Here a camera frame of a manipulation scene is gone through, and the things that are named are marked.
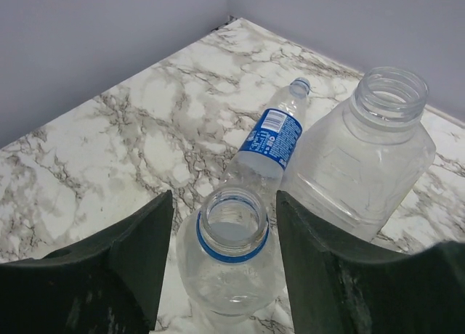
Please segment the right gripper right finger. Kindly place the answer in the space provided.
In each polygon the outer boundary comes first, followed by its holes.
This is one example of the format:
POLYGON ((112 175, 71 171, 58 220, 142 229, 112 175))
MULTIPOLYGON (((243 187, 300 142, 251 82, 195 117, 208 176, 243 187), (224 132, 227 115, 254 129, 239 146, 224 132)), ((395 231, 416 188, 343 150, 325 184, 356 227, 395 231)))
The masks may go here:
POLYGON ((276 195, 296 333, 462 333, 464 244, 408 255, 361 240, 276 195))

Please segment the blue label bottle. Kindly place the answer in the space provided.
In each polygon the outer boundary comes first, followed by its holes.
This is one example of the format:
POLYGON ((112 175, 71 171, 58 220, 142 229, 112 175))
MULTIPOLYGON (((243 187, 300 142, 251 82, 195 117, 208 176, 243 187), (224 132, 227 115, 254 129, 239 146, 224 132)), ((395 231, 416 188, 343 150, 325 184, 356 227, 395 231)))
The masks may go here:
POLYGON ((310 82, 295 78, 278 89, 222 174, 223 182, 241 183, 272 204, 283 173, 302 135, 310 82))
POLYGON ((182 284, 207 314, 240 319, 271 304, 284 289, 266 206, 242 185, 214 190, 181 223, 176 243, 182 284))

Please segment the large clear juice bottle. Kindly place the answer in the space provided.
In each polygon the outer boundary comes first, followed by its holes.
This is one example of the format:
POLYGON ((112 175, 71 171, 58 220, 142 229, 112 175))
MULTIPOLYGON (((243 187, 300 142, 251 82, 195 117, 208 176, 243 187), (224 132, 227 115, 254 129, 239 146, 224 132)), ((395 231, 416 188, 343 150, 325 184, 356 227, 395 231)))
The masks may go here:
POLYGON ((428 97, 408 70, 368 71, 300 137, 280 188, 318 217, 370 241, 434 161, 421 124, 428 97))

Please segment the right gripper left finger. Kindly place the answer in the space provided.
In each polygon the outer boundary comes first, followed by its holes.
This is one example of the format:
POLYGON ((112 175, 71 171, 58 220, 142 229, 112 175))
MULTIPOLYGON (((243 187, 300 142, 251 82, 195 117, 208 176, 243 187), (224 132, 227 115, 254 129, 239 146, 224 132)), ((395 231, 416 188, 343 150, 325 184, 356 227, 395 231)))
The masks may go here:
POLYGON ((154 330, 173 216, 166 191, 77 243, 1 264, 1 332, 154 330))

